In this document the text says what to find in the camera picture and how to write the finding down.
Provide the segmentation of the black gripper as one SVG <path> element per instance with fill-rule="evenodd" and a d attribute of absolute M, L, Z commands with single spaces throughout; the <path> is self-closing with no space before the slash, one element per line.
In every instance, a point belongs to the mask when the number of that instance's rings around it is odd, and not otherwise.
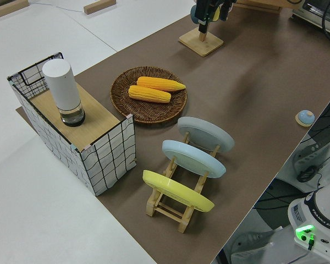
<path fill-rule="evenodd" d="M 219 5 L 220 0 L 211 0 L 211 5 Z M 196 11 L 195 17 L 199 20 L 199 32 L 207 32 L 207 28 L 209 25 L 208 18 L 208 8 L 210 5 L 210 0 L 197 0 L 196 1 Z M 226 21 L 228 14 L 232 8 L 233 1 L 225 0 L 221 5 L 221 10 L 219 14 L 219 18 L 222 21 Z"/>

